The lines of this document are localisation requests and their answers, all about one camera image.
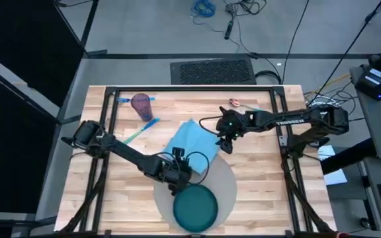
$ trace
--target plastic cup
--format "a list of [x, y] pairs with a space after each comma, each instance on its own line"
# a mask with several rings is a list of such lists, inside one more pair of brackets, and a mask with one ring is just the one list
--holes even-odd
[[130, 104], [144, 122], [152, 119], [151, 100], [148, 95], [138, 93], [132, 97]]

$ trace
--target wooden table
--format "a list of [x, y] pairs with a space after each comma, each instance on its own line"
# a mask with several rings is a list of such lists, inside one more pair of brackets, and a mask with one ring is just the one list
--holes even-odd
[[[82, 120], [99, 121], [105, 89], [106, 87], [103, 86], [89, 87]], [[301, 86], [284, 86], [284, 91], [289, 110], [305, 108]], [[129, 144], [144, 154], [162, 151], [181, 123], [191, 118], [199, 120], [207, 116], [218, 116], [220, 105], [230, 108], [228, 105], [230, 98], [239, 99], [242, 104], [254, 108], [272, 110], [271, 99], [267, 92], [150, 91], [143, 93], [156, 98], [151, 102], [152, 110], [154, 116], [161, 118], [160, 122]], [[121, 92], [120, 96], [131, 98], [135, 94], [136, 91], [128, 91]], [[245, 109], [238, 108], [237, 110], [242, 112]], [[109, 121], [110, 109], [107, 113], [106, 125]], [[204, 122], [211, 130], [215, 128], [215, 123], [215, 120]], [[119, 104], [114, 134], [120, 141], [125, 140], [144, 125], [145, 122], [139, 119], [129, 103]], [[309, 127], [309, 124], [295, 125], [293, 130], [295, 134], [300, 134]], [[282, 235], [284, 230], [292, 230], [286, 186], [280, 167], [281, 158], [276, 130], [247, 134], [233, 145], [233, 154], [227, 155], [222, 151], [219, 153], [231, 166], [237, 179], [237, 200], [227, 220], [208, 233]], [[312, 148], [305, 152], [311, 156], [318, 156]], [[82, 204], [90, 164], [91, 158], [87, 155], [78, 155], [71, 159], [55, 230], [65, 226]], [[319, 162], [304, 157], [300, 159], [300, 167], [310, 204], [332, 229], [336, 229]], [[298, 202], [297, 206], [301, 228], [304, 230], [302, 209]], [[94, 208], [90, 209], [87, 229], [91, 229], [93, 210]], [[180, 233], [170, 228], [159, 214], [153, 197], [153, 181], [143, 176], [135, 165], [115, 154], [110, 156], [98, 232], [104, 233], [106, 229], [112, 230], [112, 234]]]

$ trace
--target concrete floor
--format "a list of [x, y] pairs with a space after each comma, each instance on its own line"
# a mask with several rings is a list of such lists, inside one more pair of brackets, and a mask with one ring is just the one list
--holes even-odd
[[[73, 4], [80, 0], [63, 0]], [[221, 0], [216, 14], [211, 19], [197, 19], [209, 22], [215, 29], [224, 29], [230, 16], [224, 12]], [[305, 0], [270, 0], [264, 10], [256, 16], [240, 17], [241, 39], [252, 52], [282, 53], [288, 51], [292, 35], [301, 17]], [[364, 18], [378, 4], [379, 0], [315, 0], [310, 1], [304, 20], [296, 35], [292, 53], [342, 54], [357, 32]], [[100, 0], [97, 13], [86, 45], [88, 51], [107, 49], [111, 54], [179, 54], [179, 53], [234, 53], [237, 46], [224, 40], [221, 33], [212, 32], [205, 26], [192, 23], [191, 6], [193, 0]], [[81, 37], [92, 3], [62, 8], [62, 13], [72, 29]], [[233, 28], [231, 37], [238, 41], [239, 32]], [[367, 26], [350, 53], [381, 53], [381, 13]], [[84, 59], [71, 93], [66, 118], [80, 114], [88, 85], [169, 85], [169, 59]], [[284, 59], [271, 59], [282, 75]], [[304, 91], [320, 87], [329, 77], [337, 59], [290, 59], [286, 68], [285, 84], [302, 85]], [[254, 71], [270, 69], [263, 59], [252, 60]], [[366, 63], [365, 60], [346, 59], [333, 77], [349, 72], [350, 67]], [[15, 77], [0, 65], [0, 73], [8, 80], [18, 83]], [[328, 89], [342, 87], [348, 79], [336, 83]], [[268, 77], [260, 77], [257, 84], [273, 84]], [[57, 108], [45, 98], [34, 95], [25, 85], [18, 85], [26, 94], [36, 99], [48, 111], [56, 114]], [[347, 92], [355, 95], [352, 85]], [[352, 102], [343, 105], [352, 109]], [[350, 118], [363, 117], [358, 105]], [[63, 126], [60, 136], [70, 136], [78, 123]], [[369, 137], [365, 121], [351, 122], [351, 131], [338, 138], [331, 138], [331, 145], [349, 147]], [[48, 170], [48, 176], [39, 211], [36, 218], [56, 216], [64, 181], [68, 170], [71, 149], [57, 143]], [[335, 213], [338, 228], [350, 232], [345, 224], [345, 215]], [[34, 233], [48, 232], [52, 227], [37, 229]]]

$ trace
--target blue marker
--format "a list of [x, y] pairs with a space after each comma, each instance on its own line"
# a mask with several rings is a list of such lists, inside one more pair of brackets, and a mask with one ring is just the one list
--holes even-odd
[[139, 130], [139, 132], [136, 132], [135, 134], [133, 134], [132, 136], [130, 136], [129, 138], [127, 138], [125, 141], [123, 141], [123, 143], [125, 143], [126, 145], [128, 143], [130, 143], [134, 138], [136, 138], [138, 135], [140, 135], [142, 132], [144, 132], [146, 129], [150, 128], [151, 126], [153, 126], [156, 122], [159, 121], [159, 118], [154, 118], [152, 119], [150, 122], [148, 122], [141, 130]]

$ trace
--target teal bowl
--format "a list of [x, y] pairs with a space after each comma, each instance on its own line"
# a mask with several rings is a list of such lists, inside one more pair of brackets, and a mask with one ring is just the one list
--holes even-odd
[[173, 215], [177, 223], [191, 233], [210, 228], [217, 214], [217, 199], [205, 186], [190, 185], [175, 196]]

